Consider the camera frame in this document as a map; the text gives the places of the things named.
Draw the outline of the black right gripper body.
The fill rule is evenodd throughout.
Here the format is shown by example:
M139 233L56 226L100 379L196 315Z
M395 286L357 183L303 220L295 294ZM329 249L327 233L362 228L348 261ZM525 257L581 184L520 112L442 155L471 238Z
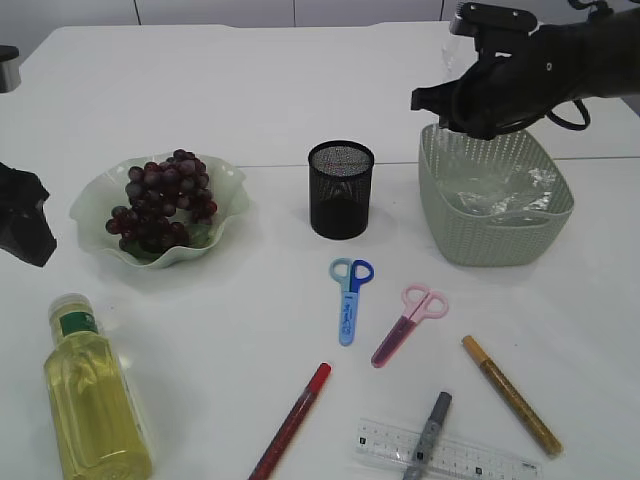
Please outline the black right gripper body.
M478 55L455 82L453 112L464 134L481 140L522 130L554 107L544 38L531 33L513 54Z

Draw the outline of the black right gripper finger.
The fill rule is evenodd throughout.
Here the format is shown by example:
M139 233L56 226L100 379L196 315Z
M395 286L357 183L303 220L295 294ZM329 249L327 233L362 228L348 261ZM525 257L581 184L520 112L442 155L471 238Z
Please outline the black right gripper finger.
M442 129L452 132L462 133L463 125L459 122L459 115L454 112L447 112L439 115L438 125Z
M453 96L456 82L447 82L432 87L419 87L412 91L410 109L429 111L440 117L453 117Z

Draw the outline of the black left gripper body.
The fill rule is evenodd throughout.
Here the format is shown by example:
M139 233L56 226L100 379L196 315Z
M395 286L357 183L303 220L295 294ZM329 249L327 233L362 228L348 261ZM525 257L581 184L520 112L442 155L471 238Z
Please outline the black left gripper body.
M37 175L1 164L1 249L37 267L57 247L43 210L49 196Z

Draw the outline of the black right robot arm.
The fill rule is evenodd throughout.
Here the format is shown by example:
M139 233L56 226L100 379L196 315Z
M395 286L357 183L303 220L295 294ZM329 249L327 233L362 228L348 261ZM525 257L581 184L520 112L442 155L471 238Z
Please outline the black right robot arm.
M639 91L639 11L573 2L582 23L539 24L526 10L477 2L457 7L450 31L474 40L477 61L457 80L416 88L411 109L471 138L492 140L542 118L572 131L591 123L591 97Z

